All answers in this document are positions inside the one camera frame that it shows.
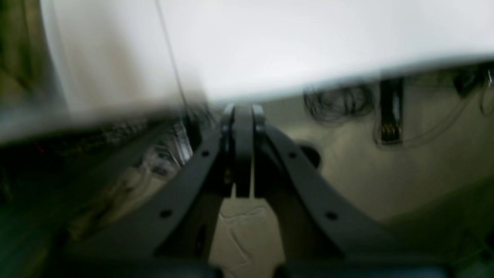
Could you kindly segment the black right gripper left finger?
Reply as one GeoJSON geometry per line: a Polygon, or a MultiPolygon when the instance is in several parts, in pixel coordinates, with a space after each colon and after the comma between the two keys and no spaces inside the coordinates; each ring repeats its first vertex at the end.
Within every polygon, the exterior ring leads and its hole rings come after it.
{"type": "Polygon", "coordinates": [[[254,108],[228,105],[180,172],[137,210],[70,245],[46,278],[222,278],[208,264],[218,213],[236,186],[248,197],[254,108]]]}

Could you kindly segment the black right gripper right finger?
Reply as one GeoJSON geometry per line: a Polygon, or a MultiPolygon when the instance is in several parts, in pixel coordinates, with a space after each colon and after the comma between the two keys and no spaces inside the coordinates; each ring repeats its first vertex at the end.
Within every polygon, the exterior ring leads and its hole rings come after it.
{"type": "Polygon", "coordinates": [[[274,210],[286,262],[275,278],[453,278],[357,209],[253,106],[256,188],[274,210]]]}

